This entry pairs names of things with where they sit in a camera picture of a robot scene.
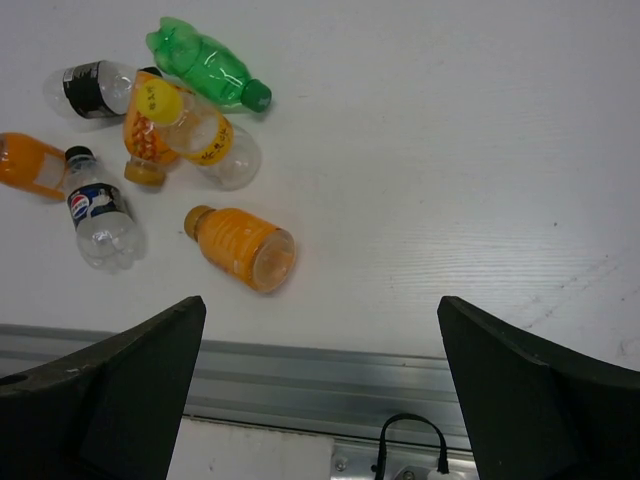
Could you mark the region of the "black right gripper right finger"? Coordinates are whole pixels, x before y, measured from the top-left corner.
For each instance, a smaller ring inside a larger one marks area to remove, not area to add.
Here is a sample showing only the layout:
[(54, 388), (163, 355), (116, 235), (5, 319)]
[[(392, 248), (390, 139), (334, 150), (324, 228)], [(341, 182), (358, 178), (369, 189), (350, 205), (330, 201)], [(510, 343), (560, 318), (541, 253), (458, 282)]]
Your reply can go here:
[(443, 297), (437, 315), (480, 478), (638, 478), (638, 372), (459, 297)]

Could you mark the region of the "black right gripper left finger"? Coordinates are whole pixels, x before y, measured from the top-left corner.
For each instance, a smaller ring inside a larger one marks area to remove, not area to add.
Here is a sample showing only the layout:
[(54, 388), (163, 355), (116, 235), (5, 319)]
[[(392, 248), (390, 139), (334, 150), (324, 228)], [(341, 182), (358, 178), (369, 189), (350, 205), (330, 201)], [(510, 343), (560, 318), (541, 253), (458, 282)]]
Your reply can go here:
[(4, 479), (164, 479), (206, 307), (188, 297), (82, 350), (1, 380)]

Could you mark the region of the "clear Pepsi bottle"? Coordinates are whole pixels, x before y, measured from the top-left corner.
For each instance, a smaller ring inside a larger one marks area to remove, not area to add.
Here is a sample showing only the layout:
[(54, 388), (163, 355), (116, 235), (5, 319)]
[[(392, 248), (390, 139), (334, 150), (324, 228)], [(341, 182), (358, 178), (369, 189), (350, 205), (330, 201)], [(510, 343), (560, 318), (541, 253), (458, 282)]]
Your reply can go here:
[(67, 149), (65, 160), (63, 189), (83, 260), (113, 274), (132, 268), (145, 240), (116, 177), (86, 146)]

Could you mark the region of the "orange juice bottle white label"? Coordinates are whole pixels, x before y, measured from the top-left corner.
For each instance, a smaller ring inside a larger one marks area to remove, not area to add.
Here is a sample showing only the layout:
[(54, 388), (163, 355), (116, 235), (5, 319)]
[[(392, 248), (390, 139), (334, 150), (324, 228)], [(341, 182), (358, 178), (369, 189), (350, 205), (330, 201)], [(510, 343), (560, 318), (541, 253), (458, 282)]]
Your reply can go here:
[(65, 152), (29, 135), (1, 134), (1, 183), (54, 201), (64, 201)]

